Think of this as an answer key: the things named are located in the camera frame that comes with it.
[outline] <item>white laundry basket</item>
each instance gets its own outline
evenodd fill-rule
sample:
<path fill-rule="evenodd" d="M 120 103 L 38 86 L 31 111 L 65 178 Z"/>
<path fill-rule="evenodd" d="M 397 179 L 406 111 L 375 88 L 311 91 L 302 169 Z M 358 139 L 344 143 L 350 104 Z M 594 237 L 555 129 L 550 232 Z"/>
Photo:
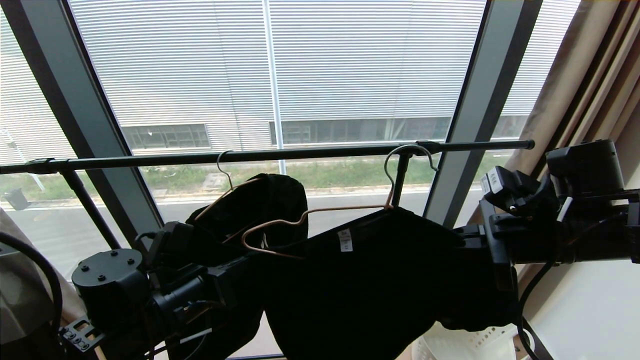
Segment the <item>white laundry basket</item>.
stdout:
<path fill-rule="evenodd" d="M 517 333 L 514 325 L 467 332 L 447 330 L 437 322 L 413 342 L 412 360 L 515 360 L 513 336 Z M 531 334 L 525 333 L 533 348 Z"/>

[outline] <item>white corrugated siding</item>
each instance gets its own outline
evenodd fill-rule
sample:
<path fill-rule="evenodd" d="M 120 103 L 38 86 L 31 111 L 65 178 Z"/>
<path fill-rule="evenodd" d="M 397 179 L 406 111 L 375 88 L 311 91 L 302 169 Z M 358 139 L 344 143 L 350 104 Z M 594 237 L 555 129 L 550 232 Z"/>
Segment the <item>white corrugated siding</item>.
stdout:
<path fill-rule="evenodd" d="M 578 0 L 542 2 L 518 75 L 502 109 L 503 115 L 530 114 L 579 4 Z"/>
<path fill-rule="evenodd" d="M 0 13 L 0 164 L 19 163 L 19 153 L 8 146 L 9 137 L 26 160 L 75 158 L 67 138 L 22 55 L 18 42 Z"/>
<path fill-rule="evenodd" d="M 283 120 L 446 117 L 484 1 L 271 0 Z"/>
<path fill-rule="evenodd" d="M 271 147 L 260 0 L 70 3 L 120 125 L 206 124 L 213 149 Z"/>

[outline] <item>road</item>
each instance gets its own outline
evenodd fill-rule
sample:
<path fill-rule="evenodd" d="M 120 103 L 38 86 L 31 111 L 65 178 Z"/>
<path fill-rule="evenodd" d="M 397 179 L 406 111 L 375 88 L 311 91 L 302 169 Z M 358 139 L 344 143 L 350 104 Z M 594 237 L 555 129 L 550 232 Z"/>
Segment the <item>road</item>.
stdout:
<path fill-rule="evenodd" d="M 472 190 L 465 201 L 461 219 L 469 218 L 480 198 L 480 191 Z M 427 192 L 407 192 L 401 197 L 400 206 L 422 214 Z M 383 204 L 386 195 L 322 195 L 308 198 L 310 209 L 337 206 Z M 184 221 L 195 209 L 206 206 L 205 202 L 173 202 L 159 204 L 164 221 Z M 106 208 L 99 208 L 102 216 L 123 246 L 127 242 Z M 67 278 L 78 261 L 92 254 L 108 250 L 106 242 L 80 206 L 58 208 L 28 208 L 22 211 L 6 209 L 13 221 L 22 229 L 36 248 Z M 340 224 L 356 219 L 377 209 L 326 211 L 309 216 L 309 236 L 319 234 Z"/>

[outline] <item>metal hanger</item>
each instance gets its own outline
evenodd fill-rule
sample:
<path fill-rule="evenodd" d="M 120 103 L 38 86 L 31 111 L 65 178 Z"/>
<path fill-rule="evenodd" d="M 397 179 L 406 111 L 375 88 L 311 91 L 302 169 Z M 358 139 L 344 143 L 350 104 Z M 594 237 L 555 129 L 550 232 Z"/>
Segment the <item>metal hanger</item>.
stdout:
<path fill-rule="evenodd" d="M 383 208 L 383 209 L 392 209 L 393 205 L 391 205 L 391 198 L 393 196 L 394 193 L 394 188 L 396 187 L 396 183 L 393 179 L 393 177 L 389 174 L 388 168 L 387 168 L 387 164 L 389 163 L 389 159 L 391 158 L 392 155 L 396 154 L 397 152 L 399 152 L 400 150 L 403 149 L 417 149 L 421 152 L 423 152 L 426 156 L 429 157 L 429 166 L 434 170 L 434 171 L 438 171 L 438 169 L 436 167 L 433 166 L 433 159 L 431 158 L 431 153 L 423 146 L 420 146 L 418 144 L 406 144 L 406 145 L 402 145 L 399 147 L 396 147 L 395 149 L 393 149 L 388 155 L 387 158 L 385 159 L 385 174 L 387 175 L 387 177 L 389 178 L 389 181 L 391 182 L 391 190 L 389 190 L 389 195 L 387 196 L 387 201 L 382 204 L 382 205 L 363 205 L 363 206 L 343 206 L 343 207 L 339 207 L 339 208 L 321 208 L 321 209 L 313 209 L 313 210 L 307 210 L 304 213 L 302 213 L 302 216 L 300 217 L 300 219 L 296 222 L 290 222 L 290 221 L 286 221 L 286 220 L 282 220 L 282 219 L 277 219 L 277 220 L 272 220 L 272 221 L 268 221 L 265 222 L 263 224 L 260 225 L 256 225 L 250 229 L 248 229 L 247 231 L 245 231 L 242 235 L 242 245 L 244 247 L 246 247 L 247 249 L 250 250 L 254 250 L 257 252 L 264 252 L 266 254 L 272 254 L 272 255 L 276 255 L 276 256 L 282 256 L 285 258 L 293 258 L 293 259 L 303 259 L 300 256 L 295 256 L 295 255 L 289 255 L 289 254 L 282 254 L 280 252 L 275 252 L 272 250 L 268 250 L 268 249 L 260 249 L 257 247 L 252 247 L 251 245 L 246 243 L 246 238 L 249 234 L 259 230 L 259 229 L 263 229 L 267 226 L 271 226 L 271 225 L 275 225 L 275 224 L 285 224 L 285 225 L 293 225 L 293 226 L 297 226 L 302 224 L 308 217 L 309 214 L 311 213 L 318 213 L 320 211 L 334 211 L 334 210 L 355 210 L 355 209 L 375 209 L 375 208 Z"/>
<path fill-rule="evenodd" d="M 260 179 L 251 179 L 251 180 L 247 180 L 247 181 L 243 182 L 242 184 L 240 184 L 240 185 L 238 185 L 238 186 L 234 187 L 233 183 L 231 182 L 231 175 L 229 175 L 229 173 L 228 173 L 228 172 L 226 172 L 226 171 L 224 171 L 224 170 L 222 170 L 222 169 L 220 168 L 220 158 L 222 158 L 222 156 L 223 156 L 224 154 L 226 154 L 226 153 L 228 153 L 228 152 L 230 152 L 230 151 L 233 151 L 233 150 L 226 150 L 226 151 L 221 152 L 221 153 L 218 155 L 218 159 L 216 160 L 216 166 L 218 167 L 218 170 L 220 170 L 220 172 L 221 172 L 221 173 L 225 174 L 225 175 L 227 176 L 227 179 L 229 180 L 229 190 L 225 191 L 225 193 L 223 193 L 222 195 L 220 195 L 220 197 L 218 197 L 214 202 L 212 202 L 212 203 L 211 203 L 211 204 L 209 204 L 206 208 L 204 208 L 204 210 L 202 210 L 202 212 L 200 212 L 200 213 L 198 214 L 198 216 L 196 216 L 196 218 L 194 219 L 194 221 L 198 221 L 198 219 L 199 219 L 199 218 L 201 218 L 201 217 L 202 217 L 202 215 L 204 215 L 207 211 L 209 211 L 209 209 L 213 208 L 213 206 L 214 206 L 214 205 L 216 205 L 216 204 L 217 204 L 217 203 L 218 203 L 222 198 L 224 198 L 225 196 L 227 196 L 230 192 L 234 191 L 235 189 L 239 188 L 240 186 L 244 186 L 244 185 L 246 185 L 246 184 L 250 184 L 250 183 L 253 183 L 253 182 L 255 182 L 255 181 L 260 180 Z M 227 242 L 229 239 L 231 239 L 231 238 L 232 238 L 233 236 L 235 236 L 235 235 L 236 235 L 236 234 L 234 234 L 234 235 L 232 235 L 232 236 L 228 237 L 225 241 L 223 241 L 223 243 Z"/>

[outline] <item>clothing rack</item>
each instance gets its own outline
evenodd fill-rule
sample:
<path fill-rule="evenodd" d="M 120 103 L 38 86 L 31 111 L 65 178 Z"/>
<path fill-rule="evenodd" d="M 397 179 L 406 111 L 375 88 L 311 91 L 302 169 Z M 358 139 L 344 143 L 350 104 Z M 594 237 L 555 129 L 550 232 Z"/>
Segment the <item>clothing rack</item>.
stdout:
<path fill-rule="evenodd" d="M 220 158 L 222 163 L 235 163 L 244 161 L 273 161 L 295 159 L 341 158 L 346 156 L 375 156 L 387 155 L 396 147 L 414 143 L 427 149 L 431 154 L 449 151 L 485 151 L 506 149 L 533 149 L 533 140 L 506 141 L 506 142 L 467 142 L 467 143 L 438 143 L 431 141 L 397 142 L 378 145 L 344 146 L 344 147 L 314 147 L 306 149 L 279 149 L 265 151 L 238 151 L 228 152 Z M 415 149 L 399 151 L 400 155 L 396 174 L 396 186 L 394 187 L 391 204 L 397 206 L 404 184 L 404 175 L 409 165 L 409 159 L 413 155 L 422 155 Z M 84 188 L 82 180 L 76 170 L 88 170 L 98 168 L 118 167 L 148 167 L 167 165 L 194 165 L 208 164 L 218 161 L 217 152 L 206 154 L 165 154 L 121 156 L 117 158 L 84 158 L 84 159 L 54 159 L 45 158 L 29 161 L 23 164 L 0 166 L 2 174 L 55 174 L 60 173 L 69 187 L 74 191 L 80 203 L 83 205 L 101 235 L 112 249 L 119 249 L 120 244 L 111 229 L 98 211 L 91 196 Z"/>

